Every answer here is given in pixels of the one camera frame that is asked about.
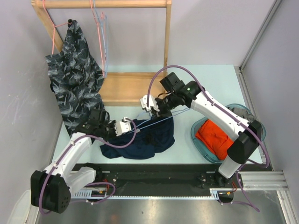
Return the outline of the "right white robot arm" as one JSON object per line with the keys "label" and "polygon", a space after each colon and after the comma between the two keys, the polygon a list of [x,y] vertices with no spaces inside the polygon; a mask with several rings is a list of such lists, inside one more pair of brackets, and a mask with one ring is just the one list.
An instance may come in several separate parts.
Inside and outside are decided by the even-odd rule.
{"label": "right white robot arm", "polygon": [[213,99],[197,79],[185,84],[172,72],[160,83],[169,95],[163,99],[148,95],[146,103],[156,116],[168,116],[175,107],[185,105],[205,115],[232,140],[226,158],[214,174],[215,183],[227,187],[236,171],[261,146],[261,123],[257,120],[250,122],[233,113]]}

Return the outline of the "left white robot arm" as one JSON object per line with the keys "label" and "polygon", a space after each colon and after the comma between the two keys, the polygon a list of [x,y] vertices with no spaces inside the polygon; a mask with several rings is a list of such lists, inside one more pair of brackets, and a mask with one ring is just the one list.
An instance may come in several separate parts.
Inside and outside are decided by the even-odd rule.
{"label": "left white robot arm", "polygon": [[44,170],[36,170],[30,178],[31,204],[41,214],[62,213],[71,197],[83,187],[99,186],[103,182],[101,166],[86,163],[72,174],[72,169],[82,154],[97,138],[108,140],[115,134],[115,121],[105,110],[91,109],[89,118],[80,123],[62,153]]}

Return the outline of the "navy blue shorts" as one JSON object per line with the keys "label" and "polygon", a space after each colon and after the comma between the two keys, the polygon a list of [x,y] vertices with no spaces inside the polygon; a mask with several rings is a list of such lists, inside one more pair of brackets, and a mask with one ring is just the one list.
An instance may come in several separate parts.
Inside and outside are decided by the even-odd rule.
{"label": "navy blue shorts", "polygon": [[[145,124],[158,121],[162,118],[150,119]],[[133,120],[137,125],[146,119]],[[173,118],[159,124],[142,129],[136,134],[134,141],[125,148],[114,148],[108,145],[101,145],[100,150],[103,156],[113,159],[123,157],[126,159],[145,160],[154,157],[156,153],[162,153],[175,143]]]}

